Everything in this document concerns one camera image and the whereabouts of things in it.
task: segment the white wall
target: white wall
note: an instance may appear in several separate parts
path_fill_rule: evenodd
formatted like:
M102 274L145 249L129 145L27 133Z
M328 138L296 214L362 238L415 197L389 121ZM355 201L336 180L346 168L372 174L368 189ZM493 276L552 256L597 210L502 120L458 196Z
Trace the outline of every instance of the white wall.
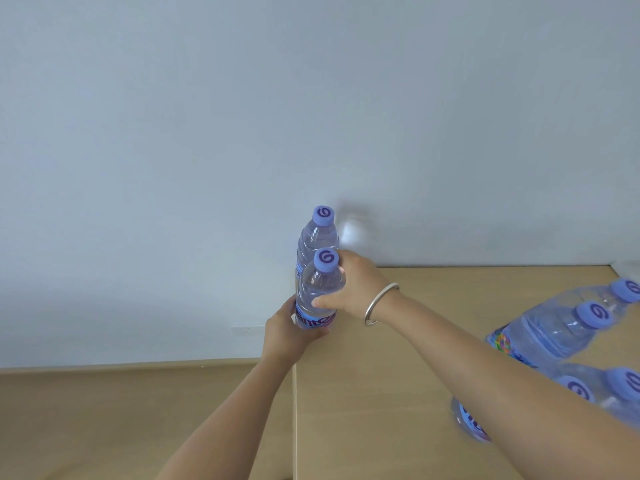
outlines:
M380 264L639 258L639 11L0 0L0 366L259 354L319 203Z

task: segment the person's right hand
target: person's right hand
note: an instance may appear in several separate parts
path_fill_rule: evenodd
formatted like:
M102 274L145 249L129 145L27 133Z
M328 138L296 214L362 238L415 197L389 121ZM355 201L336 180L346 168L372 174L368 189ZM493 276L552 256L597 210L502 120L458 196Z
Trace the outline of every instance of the person's right hand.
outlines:
M382 289L389 284L380 270L367 259L352 251L338 250L340 266L344 270L346 284L336 293L318 296L313 301L316 308L336 308L357 318L364 318L367 308Z

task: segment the bottle cap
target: bottle cap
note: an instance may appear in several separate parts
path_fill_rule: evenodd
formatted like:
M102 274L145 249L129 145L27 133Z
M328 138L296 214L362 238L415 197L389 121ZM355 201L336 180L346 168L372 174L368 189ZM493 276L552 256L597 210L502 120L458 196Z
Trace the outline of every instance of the bottle cap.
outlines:
M607 371L607 382L622 399L640 401L640 374L628 367L614 367Z
M333 224L333 217L335 216L335 212L331 207L326 205L318 205L314 209L314 215L311 217L314 224L318 227L328 227Z
M640 301L640 285L635 281L626 278L620 278L609 285L611 291L620 299L627 303L635 303Z
M585 301L575 307L575 312L588 326L596 329L613 325L611 314L597 301Z
M318 249L314 256L314 266L320 273L331 273L338 268L339 259L338 253L332 249Z
M587 386L587 384L582 382L577 377L562 376L562 377L559 377L558 379L554 379L554 380L558 384L560 384L561 386L566 387L567 389L569 389L570 391L576 393L577 395L579 395L583 399L586 399L588 402L590 402L590 403L595 403L596 402L596 398L593 395L593 393L591 392L591 389L589 389L589 386Z

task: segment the plastic bottle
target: plastic bottle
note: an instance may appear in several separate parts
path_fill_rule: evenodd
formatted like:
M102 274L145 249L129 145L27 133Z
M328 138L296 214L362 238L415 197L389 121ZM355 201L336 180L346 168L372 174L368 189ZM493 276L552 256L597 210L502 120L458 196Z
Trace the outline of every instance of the plastic bottle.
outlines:
M551 367L587 348L600 330L614 323L612 314L595 301L574 308L543 303L485 341L530 367Z
M485 430L455 397L451 398L451 413L453 414L453 419L466 434L482 443L491 442L489 435L486 434Z
M296 295L296 324L300 328L330 325L336 310L315 308L311 302L316 296L334 293L344 286L344 277L338 268L338 253L323 248L316 251L312 263L302 272Z
M640 373L628 367L603 371L579 363L560 363L542 373L620 421L640 429Z
M296 264L296 284L307 265L314 260L318 249L338 249L340 238L333 224L335 213L331 207L319 205L314 209L311 220L302 229L298 240L298 262Z
M585 301L596 301L604 306L612 314L614 324L617 324L624 318L628 306L640 301L640 285L627 278L620 278L608 285L585 286L564 291L539 306L574 307Z

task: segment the silver bangle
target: silver bangle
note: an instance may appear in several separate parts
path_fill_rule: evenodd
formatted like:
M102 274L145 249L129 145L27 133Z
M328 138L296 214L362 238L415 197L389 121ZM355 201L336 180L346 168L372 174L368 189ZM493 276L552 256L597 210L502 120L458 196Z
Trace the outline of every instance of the silver bangle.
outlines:
M372 325L375 325L376 323L378 323L377 320L373 320L373 321L369 320L369 316L371 315L371 312L373 311L373 308L380 301L380 298L382 298L387 291L391 290L391 288L395 288L396 290L400 290L400 285L398 283L391 283L390 285L385 286L383 288L383 290L380 291L380 293L378 293L378 295L375 298L373 298L373 301L371 302L371 304L367 308L367 313L364 314L364 325L365 326L372 326Z

